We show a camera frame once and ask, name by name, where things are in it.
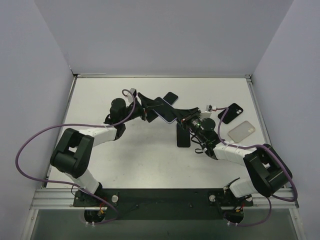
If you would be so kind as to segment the black smartphone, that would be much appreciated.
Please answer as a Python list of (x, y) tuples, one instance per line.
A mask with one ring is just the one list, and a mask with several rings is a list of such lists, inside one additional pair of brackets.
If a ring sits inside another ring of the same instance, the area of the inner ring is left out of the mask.
[(178, 123), (176, 124), (176, 145), (178, 148), (191, 147), (190, 131), (183, 129)]

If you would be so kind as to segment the lilac phone case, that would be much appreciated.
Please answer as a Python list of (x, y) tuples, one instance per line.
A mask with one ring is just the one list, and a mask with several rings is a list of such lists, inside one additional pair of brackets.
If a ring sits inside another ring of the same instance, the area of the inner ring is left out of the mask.
[(172, 124), (176, 120), (176, 116), (172, 113), (172, 105), (168, 104), (161, 97), (154, 99), (160, 106), (155, 107), (153, 111), (162, 118), (166, 123)]

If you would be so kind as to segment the dark smartphone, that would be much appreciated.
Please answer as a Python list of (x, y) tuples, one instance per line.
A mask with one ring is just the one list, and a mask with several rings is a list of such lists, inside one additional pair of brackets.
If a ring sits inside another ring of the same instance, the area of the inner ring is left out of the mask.
[(179, 97), (178, 97), (175, 93), (173, 93), (173, 92), (171, 92), (171, 91), (169, 91), (169, 92), (163, 97), (163, 100), (164, 100), (165, 102), (167, 102), (169, 105), (173, 105), (178, 99), (179, 99)]

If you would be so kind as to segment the black phone case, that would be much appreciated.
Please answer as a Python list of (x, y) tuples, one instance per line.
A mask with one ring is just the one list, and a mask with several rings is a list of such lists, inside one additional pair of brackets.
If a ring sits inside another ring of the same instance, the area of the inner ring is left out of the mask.
[(236, 119), (239, 115), (241, 115), (243, 112), (244, 109), (234, 102), (228, 106), (228, 111), (225, 114), (222, 122), (227, 125), (231, 123), (234, 119)]

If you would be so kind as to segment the beige phone case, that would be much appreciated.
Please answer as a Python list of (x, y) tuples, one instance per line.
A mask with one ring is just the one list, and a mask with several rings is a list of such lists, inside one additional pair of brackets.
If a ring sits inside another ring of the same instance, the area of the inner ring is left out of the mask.
[(240, 123), (238, 126), (231, 129), (227, 135), (235, 143), (240, 143), (242, 140), (250, 136), (256, 131), (256, 128), (247, 120)]

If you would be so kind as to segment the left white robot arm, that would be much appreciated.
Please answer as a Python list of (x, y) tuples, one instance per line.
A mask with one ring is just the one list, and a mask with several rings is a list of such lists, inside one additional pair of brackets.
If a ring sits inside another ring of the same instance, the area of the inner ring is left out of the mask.
[(162, 105), (141, 93), (129, 92), (127, 98), (130, 105), (126, 105), (122, 98), (111, 102), (103, 125), (82, 130), (67, 128), (50, 158), (50, 164), (67, 175), (85, 193), (84, 199), (92, 206), (100, 204), (103, 199), (101, 183), (88, 170), (93, 148), (118, 140), (126, 130), (125, 122), (135, 118), (145, 121), (154, 108)]

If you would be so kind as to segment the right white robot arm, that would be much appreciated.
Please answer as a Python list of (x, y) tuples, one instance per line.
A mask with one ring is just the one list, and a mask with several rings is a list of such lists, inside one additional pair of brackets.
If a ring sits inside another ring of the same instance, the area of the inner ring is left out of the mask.
[(228, 183), (224, 187), (226, 195), (240, 199), (258, 193), (269, 198), (287, 183), (293, 183), (292, 173), (271, 145), (243, 146), (226, 142), (220, 136), (221, 126), (210, 117), (200, 118), (201, 111), (197, 107), (171, 111), (178, 126), (188, 130), (192, 139), (197, 139), (198, 153), (246, 167), (249, 176)]

